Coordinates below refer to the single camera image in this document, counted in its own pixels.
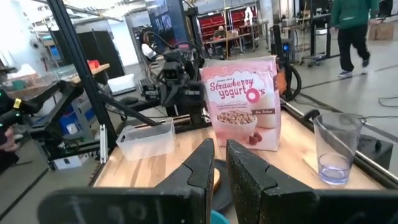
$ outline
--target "cereal bowl image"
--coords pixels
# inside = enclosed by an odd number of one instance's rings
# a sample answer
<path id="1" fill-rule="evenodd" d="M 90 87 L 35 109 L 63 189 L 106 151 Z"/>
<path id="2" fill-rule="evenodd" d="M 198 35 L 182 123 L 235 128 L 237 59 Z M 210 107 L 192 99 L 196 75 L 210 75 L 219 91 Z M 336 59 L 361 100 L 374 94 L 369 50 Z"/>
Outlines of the cereal bowl image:
<path id="1" fill-rule="evenodd" d="M 218 114 L 215 123 L 227 138 L 244 140 L 254 132 L 257 118 L 251 113 L 232 110 Z"/>

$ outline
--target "sneaker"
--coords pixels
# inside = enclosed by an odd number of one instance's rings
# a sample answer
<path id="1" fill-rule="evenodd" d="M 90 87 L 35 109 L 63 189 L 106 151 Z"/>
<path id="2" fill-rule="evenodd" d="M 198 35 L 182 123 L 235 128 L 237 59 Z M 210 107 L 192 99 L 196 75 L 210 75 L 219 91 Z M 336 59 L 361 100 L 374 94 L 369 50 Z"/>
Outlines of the sneaker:
<path id="1" fill-rule="evenodd" d="M 369 65 L 369 59 L 362 61 L 362 67 L 366 68 Z"/>
<path id="2" fill-rule="evenodd" d="M 342 71 L 340 72 L 340 74 L 338 74 L 339 78 L 348 78 L 348 77 L 352 77 L 353 73 L 352 72 L 348 72 L 348 71 Z"/>
<path id="3" fill-rule="evenodd" d="M 368 65 L 369 65 L 369 59 L 362 61 L 362 72 L 361 72 L 361 75 L 368 74 L 368 70 L 366 68 L 366 67 L 368 67 Z"/>

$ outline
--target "black stand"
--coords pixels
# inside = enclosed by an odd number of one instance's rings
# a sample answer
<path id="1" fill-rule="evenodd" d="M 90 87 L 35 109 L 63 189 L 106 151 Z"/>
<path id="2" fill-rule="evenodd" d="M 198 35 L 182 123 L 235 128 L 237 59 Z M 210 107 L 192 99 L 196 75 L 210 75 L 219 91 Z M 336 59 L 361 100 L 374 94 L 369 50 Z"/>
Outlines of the black stand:
<path id="1" fill-rule="evenodd" d="M 98 119 L 98 122 L 100 124 L 105 124 L 106 129 L 108 130 L 108 147 L 113 149 L 116 146 L 117 135 L 114 131 L 111 119 L 106 112 L 104 103 L 97 99 L 97 84 L 93 79 L 91 70 L 86 61 L 86 57 L 79 43 L 75 28 L 73 27 L 67 10 L 65 9 L 65 5 L 63 4 L 62 0 L 48 0 L 47 4 L 53 13 L 61 35 L 65 39 L 65 43 L 69 46 L 69 53 L 73 57 L 73 64 L 75 65 L 79 74 L 81 84 L 86 90 L 87 97 L 94 109 L 94 113 Z"/>

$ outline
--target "label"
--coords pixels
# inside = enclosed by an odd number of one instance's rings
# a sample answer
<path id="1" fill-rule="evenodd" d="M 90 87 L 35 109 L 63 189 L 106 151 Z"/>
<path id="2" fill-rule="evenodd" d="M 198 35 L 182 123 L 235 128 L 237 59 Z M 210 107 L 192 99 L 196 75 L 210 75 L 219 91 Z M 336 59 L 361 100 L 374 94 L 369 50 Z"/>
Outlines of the label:
<path id="1" fill-rule="evenodd" d="M 21 99 L 16 98 L 13 107 L 14 107 L 15 109 L 19 109 L 19 107 L 20 107 L 20 105 L 21 105 L 21 102 L 22 102 Z"/>

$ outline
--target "black pants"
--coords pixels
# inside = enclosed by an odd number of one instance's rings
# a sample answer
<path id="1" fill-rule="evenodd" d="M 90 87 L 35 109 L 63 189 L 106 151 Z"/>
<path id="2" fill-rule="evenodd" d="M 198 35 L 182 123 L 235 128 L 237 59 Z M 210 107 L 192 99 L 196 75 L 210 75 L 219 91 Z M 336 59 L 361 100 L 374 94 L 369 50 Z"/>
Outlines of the black pants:
<path id="1" fill-rule="evenodd" d="M 369 60 L 370 54 L 366 48 L 366 33 L 368 32 L 368 25 L 360 25 L 350 27 L 348 29 L 339 29 L 338 31 L 338 48 L 340 50 L 340 66 L 341 69 L 347 72 L 354 70 L 354 65 L 351 62 L 351 55 L 349 50 L 351 44 L 358 51 L 358 55 L 363 60 Z"/>

